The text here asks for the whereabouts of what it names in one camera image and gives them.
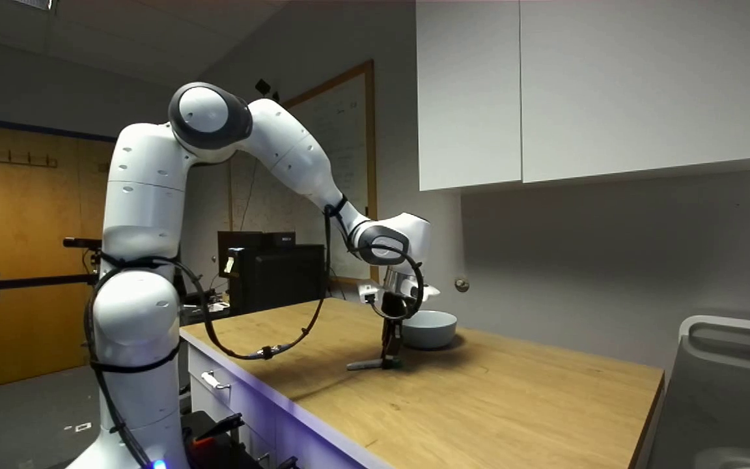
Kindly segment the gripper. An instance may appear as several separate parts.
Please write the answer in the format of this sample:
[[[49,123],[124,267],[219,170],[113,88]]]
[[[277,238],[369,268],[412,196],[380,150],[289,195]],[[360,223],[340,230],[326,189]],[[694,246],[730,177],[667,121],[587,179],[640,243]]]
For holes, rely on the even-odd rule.
[[[404,332],[402,332],[402,320],[408,317],[408,301],[401,294],[384,292],[380,307],[380,315],[383,320],[381,368],[401,367],[400,350],[404,343]]]

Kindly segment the grey black marker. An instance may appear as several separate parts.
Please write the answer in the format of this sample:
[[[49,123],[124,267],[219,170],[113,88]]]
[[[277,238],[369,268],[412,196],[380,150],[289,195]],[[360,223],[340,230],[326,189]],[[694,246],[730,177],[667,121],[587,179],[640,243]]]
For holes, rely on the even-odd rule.
[[[347,371],[363,370],[396,370],[404,366],[404,362],[399,358],[378,358],[373,360],[360,360],[346,365]]]

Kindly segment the light grey bowl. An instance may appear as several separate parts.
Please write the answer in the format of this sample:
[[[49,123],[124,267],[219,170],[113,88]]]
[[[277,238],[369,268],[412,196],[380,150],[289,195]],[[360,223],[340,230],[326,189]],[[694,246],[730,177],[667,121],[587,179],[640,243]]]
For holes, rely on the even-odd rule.
[[[456,324],[455,315],[445,311],[419,311],[402,324],[404,344],[417,350],[449,347],[456,337]]]

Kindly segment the black computer case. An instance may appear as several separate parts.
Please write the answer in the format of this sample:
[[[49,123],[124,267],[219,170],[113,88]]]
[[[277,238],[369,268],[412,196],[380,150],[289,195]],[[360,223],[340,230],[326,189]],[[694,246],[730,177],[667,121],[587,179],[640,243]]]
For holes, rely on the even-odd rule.
[[[297,243],[295,232],[218,231],[217,250],[232,315],[325,296],[325,247]]]

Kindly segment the white drawer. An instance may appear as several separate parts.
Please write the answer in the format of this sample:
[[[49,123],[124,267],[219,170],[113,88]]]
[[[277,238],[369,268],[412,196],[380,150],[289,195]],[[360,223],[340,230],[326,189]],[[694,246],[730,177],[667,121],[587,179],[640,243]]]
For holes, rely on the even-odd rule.
[[[239,429],[239,438],[250,454],[276,453],[275,412],[271,401],[194,345],[187,346],[187,353],[191,409],[208,413],[214,421],[241,413],[245,424]],[[218,380],[232,383],[232,388],[217,391],[206,385],[200,374],[209,370],[218,370]]]

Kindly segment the wood-framed whiteboard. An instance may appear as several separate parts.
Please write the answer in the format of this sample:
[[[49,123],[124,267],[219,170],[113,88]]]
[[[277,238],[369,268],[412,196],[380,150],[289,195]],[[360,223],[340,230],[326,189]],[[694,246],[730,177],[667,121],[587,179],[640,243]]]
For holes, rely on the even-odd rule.
[[[325,150],[337,187],[372,219],[378,217],[374,91],[374,63],[367,60],[283,104]],[[313,203],[249,156],[229,165],[233,231],[292,231],[300,244],[324,243],[324,219]]]

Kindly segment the narrow white cabinet door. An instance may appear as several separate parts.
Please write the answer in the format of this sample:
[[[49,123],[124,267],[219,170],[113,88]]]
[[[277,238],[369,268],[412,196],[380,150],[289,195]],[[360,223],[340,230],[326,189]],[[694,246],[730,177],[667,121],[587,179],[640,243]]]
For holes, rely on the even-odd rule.
[[[521,180],[520,3],[415,4],[419,187]]]

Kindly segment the stainless steel sink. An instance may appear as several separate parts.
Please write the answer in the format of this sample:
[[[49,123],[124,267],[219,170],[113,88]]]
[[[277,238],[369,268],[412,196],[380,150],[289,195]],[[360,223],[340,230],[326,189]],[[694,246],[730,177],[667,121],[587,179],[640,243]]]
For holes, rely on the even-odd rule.
[[[645,469],[750,469],[750,319],[682,321]]]

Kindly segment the wide white cabinet door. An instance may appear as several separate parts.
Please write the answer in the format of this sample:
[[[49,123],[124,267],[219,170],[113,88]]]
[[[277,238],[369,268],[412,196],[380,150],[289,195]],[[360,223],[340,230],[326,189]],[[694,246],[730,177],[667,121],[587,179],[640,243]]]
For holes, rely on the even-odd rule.
[[[525,183],[750,169],[750,0],[520,5]]]

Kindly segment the white wall cabinet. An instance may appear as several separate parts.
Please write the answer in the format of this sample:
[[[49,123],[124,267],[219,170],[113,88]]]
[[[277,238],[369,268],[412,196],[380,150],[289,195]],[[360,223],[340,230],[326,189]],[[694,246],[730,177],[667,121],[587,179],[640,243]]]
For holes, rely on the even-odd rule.
[[[750,0],[415,3],[419,187],[750,170]]]

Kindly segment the coat hook rail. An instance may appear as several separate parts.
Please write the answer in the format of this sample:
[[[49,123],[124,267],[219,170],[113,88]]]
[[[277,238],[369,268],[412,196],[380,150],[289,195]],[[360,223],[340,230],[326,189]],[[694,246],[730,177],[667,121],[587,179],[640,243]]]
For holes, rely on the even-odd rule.
[[[0,164],[56,169],[59,166],[59,161],[48,154],[41,155],[32,154],[32,152],[12,152],[11,150],[6,150],[0,152]]]

